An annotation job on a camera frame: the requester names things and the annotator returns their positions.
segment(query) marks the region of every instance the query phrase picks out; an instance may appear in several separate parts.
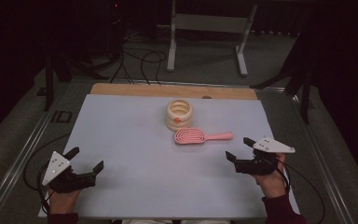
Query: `white metal stand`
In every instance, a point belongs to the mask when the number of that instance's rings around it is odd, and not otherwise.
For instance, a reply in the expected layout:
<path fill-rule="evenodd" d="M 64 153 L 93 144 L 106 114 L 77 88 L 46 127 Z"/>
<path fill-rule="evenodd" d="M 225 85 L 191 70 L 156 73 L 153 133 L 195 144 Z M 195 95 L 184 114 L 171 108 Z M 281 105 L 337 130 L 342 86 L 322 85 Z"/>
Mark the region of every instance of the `white metal stand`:
<path fill-rule="evenodd" d="M 236 54 L 241 75 L 246 77 L 248 75 L 248 70 L 246 69 L 245 60 L 243 58 L 243 49 L 252 27 L 256 9 L 257 6 L 252 6 L 248 18 L 180 14 L 176 13 L 176 0 L 172 0 L 171 44 L 167 70 L 171 72 L 175 67 L 176 29 L 239 33 L 243 34 L 243 39 L 241 44 L 236 46 Z"/>

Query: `table leg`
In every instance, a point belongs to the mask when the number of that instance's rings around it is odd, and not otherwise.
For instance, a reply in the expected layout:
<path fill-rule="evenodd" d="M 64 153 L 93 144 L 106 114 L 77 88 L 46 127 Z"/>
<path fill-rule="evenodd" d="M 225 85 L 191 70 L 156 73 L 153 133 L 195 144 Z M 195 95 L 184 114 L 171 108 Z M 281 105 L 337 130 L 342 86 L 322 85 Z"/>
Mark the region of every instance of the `table leg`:
<path fill-rule="evenodd" d="M 175 69 L 175 55 L 176 55 L 175 29 L 176 29 L 176 0 L 172 0 L 171 44 L 170 44 L 170 52 L 168 53 L 168 64 L 167 64 L 167 70 L 169 72 L 172 72 Z"/>
<path fill-rule="evenodd" d="M 255 16 L 255 11 L 257 6 L 252 6 L 251 13 L 249 14 L 248 21 L 246 23 L 245 29 L 243 31 L 243 39 L 239 46 L 235 47 L 237 53 L 238 65 L 240 67 L 241 76 L 248 76 L 248 69 L 246 68 L 245 59 L 243 57 L 243 49 L 245 48 L 246 40 L 248 39 L 249 33 L 251 32 L 252 22 Z"/>

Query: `floor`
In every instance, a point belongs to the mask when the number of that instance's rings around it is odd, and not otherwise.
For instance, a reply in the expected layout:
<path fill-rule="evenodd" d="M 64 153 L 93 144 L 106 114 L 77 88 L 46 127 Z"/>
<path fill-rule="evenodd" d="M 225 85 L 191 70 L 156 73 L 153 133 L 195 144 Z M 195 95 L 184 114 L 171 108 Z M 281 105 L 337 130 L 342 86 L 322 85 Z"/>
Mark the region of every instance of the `floor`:
<path fill-rule="evenodd" d="M 161 63 L 146 63 L 142 58 L 151 53 L 148 61 L 159 61 L 168 53 L 169 37 L 161 30 L 157 40 L 134 35 L 124 46 L 123 67 L 114 64 L 99 71 L 109 77 L 105 82 L 128 83 L 134 81 L 146 84 L 145 77 L 153 84 L 162 85 L 218 85 L 248 87 L 279 73 L 295 39 L 279 35 L 251 35 L 245 47 L 244 57 L 249 76 L 239 75 L 234 47 L 240 40 L 229 36 L 220 40 L 189 40 L 186 33 L 178 39 L 175 71 L 165 70 L 166 60 Z M 36 96 L 44 86 L 44 71 L 35 77 L 34 87 L 19 101 L 0 125 L 0 223 L 46 223 L 37 217 L 40 202 L 37 194 L 28 189 L 23 181 L 23 167 L 32 151 L 41 150 L 28 164 L 27 179 L 34 180 L 40 164 L 49 157 L 52 150 L 63 149 L 67 135 L 76 121 L 85 95 L 94 83 L 101 82 L 73 71 L 75 77 L 70 83 L 56 82 L 56 101 L 45 112 L 45 98 Z M 287 96 L 282 88 L 287 79 L 272 87 L 257 91 L 257 97 L 265 107 L 268 122 L 274 137 L 298 148 L 295 155 L 288 157 L 314 185 L 325 205 L 322 223 L 358 223 L 358 168 L 339 134 L 334 121 L 328 115 L 319 99 L 318 90 L 311 90 L 309 110 L 310 125 L 298 115 L 296 97 Z M 71 111 L 69 123 L 51 123 L 54 111 Z M 323 215 L 322 203 L 312 186 L 300 175 L 292 172 L 293 191 L 300 212 L 309 223 L 316 223 Z M 79 223 L 106 223 L 106 220 L 81 218 Z M 238 220 L 239 223 L 263 223 L 263 218 Z"/>

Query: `pink hair brush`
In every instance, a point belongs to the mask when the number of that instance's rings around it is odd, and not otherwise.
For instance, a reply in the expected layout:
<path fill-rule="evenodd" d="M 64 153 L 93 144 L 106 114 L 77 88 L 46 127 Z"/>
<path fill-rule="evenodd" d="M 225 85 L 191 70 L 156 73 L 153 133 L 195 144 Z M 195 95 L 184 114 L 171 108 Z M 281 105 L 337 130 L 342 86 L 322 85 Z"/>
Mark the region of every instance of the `pink hair brush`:
<path fill-rule="evenodd" d="M 206 135 L 197 128 L 183 128 L 176 132 L 175 142 L 177 144 L 200 144 L 206 140 L 230 140 L 232 132 Z"/>

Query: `red sleeve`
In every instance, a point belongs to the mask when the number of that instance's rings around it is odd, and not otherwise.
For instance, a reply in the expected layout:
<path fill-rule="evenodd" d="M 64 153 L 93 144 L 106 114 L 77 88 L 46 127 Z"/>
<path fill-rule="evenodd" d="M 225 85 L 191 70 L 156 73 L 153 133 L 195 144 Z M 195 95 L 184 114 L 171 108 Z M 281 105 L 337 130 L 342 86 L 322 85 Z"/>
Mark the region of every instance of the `red sleeve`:
<path fill-rule="evenodd" d="M 266 224 L 307 223 L 307 220 L 303 216 L 293 211 L 288 194 L 273 199 L 263 198 L 262 200 L 266 206 Z"/>
<path fill-rule="evenodd" d="M 77 213 L 48 214 L 48 224 L 76 224 L 77 220 Z"/>

